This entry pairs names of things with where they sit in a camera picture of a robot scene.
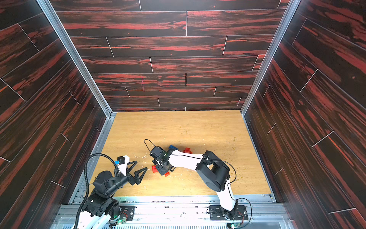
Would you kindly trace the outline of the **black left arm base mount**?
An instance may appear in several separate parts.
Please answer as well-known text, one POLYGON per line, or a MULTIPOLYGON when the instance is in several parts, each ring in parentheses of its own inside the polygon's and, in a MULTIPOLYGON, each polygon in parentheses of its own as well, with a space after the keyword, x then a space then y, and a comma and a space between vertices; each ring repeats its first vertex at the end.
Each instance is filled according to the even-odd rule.
POLYGON ((135 215, 135 209, 136 207, 132 205, 120 205, 121 212, 117 222, 123 224, 132 221, 135 215))

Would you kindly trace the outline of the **small red square brick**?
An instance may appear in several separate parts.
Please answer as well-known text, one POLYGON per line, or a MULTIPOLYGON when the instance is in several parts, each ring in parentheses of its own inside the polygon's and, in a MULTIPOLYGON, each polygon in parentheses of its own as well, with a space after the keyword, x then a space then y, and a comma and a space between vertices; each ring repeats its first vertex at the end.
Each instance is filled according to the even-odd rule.
POLYGON ((185 148, 183 152, 184 153, 188 153, 188 154, 192 154, 193 153, 190 148, 185 148))

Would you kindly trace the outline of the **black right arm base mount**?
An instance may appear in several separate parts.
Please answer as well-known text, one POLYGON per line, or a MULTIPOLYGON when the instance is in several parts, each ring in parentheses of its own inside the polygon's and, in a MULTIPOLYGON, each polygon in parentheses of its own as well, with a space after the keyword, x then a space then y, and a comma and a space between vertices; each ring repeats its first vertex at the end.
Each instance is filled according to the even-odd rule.
POLYGON ((245 205, 237 203, 231 211, 220 205, 210 205, 206 212, 209 214, 210 220, 249 220, 245 205))

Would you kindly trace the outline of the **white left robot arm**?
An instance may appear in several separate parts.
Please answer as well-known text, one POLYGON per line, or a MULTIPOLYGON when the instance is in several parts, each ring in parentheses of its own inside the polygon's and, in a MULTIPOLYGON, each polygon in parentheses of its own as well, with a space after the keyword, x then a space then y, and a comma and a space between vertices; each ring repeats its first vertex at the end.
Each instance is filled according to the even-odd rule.
POLYGON ((75 229, 101 229, 108 222, 111 226, 126 223, 130 212, 120 207, 120 202, 113 198, 113 195, 126 183, 139 185, 148 171, 147 167, 134 172, 129 172, 137 164, 137 161, 120 164, 115 162, 114 175, 110 171, 103 171, 98 174, 93 182, 94 189, 86 196, 81 203, 75 223, 75 229))

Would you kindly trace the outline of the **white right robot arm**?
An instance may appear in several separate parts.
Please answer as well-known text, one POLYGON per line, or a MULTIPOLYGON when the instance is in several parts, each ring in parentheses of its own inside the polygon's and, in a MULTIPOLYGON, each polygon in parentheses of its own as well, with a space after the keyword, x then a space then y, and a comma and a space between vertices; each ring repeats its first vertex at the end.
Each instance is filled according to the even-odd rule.
POLYGON ((150 151, 153 163, 161 175, 174 171, 175 168, 194 170, 203 182, 215 191, 220 200, 217 212, 224 218, 233 220, 238 208, 238 201, 234 199, 230 182, 230 168, 211 151, 204 154, 189 154, 179 150, 163 150, 155 146, 150 151))

